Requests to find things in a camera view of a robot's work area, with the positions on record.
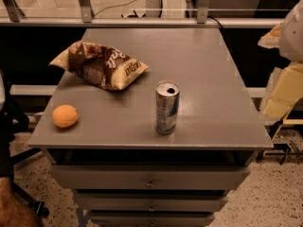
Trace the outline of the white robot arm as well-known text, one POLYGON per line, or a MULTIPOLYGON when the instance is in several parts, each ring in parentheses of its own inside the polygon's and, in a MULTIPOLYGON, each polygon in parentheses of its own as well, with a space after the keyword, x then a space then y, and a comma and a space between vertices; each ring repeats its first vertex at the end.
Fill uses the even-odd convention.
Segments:
POLYGON ((279 120, 303 97, 303 0, 259 39, 258 46, 277 48, 279 55, 290 61, 284 69, 274 69, 260 105, 264 117, 279 120))

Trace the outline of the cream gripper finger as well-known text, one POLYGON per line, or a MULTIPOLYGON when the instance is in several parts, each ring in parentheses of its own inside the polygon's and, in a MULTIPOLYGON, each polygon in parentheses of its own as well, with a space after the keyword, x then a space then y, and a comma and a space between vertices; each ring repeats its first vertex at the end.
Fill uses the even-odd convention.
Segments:
POLYGON ((274 26, 268 33, 262 36, 258 41, 258 46, 263 48, 279 48, 279 37, 282 29, 282 23, 274 26))
POLYGON ((281 119, 303 97, 303 63, 292 61, 284 69, 275 68, 269 77, 260 113, 281 119))

